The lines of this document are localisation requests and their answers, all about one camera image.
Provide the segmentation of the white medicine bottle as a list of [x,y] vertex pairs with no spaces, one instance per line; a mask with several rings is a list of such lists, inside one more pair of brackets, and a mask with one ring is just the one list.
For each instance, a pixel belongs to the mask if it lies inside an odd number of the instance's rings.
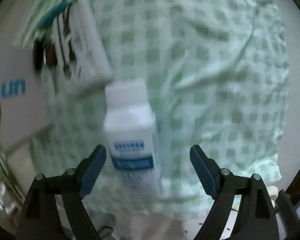
[[157,198],[161,189],[159,139],[145,80],[109,84],[105,96],[103,131],[117,175],[130,191]]

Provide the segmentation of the teal cylindrical tube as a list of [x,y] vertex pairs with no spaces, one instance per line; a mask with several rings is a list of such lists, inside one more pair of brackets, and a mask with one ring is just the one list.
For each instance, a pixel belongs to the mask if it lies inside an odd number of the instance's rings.
[[37,23],[37,30],[44,30],[51,27],[55,18],[61,13],[64,12],[65,9],[72,5],[73,1],[62,0],[61,3],[54,6],[51,10],[49,10]]

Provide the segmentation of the black car key fob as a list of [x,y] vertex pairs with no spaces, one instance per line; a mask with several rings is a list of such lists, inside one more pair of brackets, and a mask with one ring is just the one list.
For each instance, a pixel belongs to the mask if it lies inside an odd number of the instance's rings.
[[44,64],[46,36],[36,38],[33,44],[33,65],[36,73],[40,73]]

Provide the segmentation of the white cardboard box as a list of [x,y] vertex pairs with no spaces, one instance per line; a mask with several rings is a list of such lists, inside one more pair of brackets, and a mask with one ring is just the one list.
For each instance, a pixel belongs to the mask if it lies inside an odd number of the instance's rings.
[[0,110],[0,143],[7,153],[52,125],[32,50],[0,48]]

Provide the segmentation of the white power bank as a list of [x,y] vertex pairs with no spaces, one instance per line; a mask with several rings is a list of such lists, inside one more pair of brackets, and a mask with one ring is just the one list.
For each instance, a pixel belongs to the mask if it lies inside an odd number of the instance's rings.
[[74,0],[53,21],[59,79],[70,96],[104,87],[112,69],[88,0]]

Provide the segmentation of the green checkered cloth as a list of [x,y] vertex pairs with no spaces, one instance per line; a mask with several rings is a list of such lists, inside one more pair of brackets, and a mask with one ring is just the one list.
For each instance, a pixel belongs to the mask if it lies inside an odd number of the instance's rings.
[[[31,0],[17,44],[61,0]],[[288,108],[283,26],[273,0],[89,0],[115,81],[145,79],[157,118],[163,189],[130,193],[110,160],[84,205],[178,220],[212,204],[189,159],[199,145],[239,176],[281,178],[277,158]]]

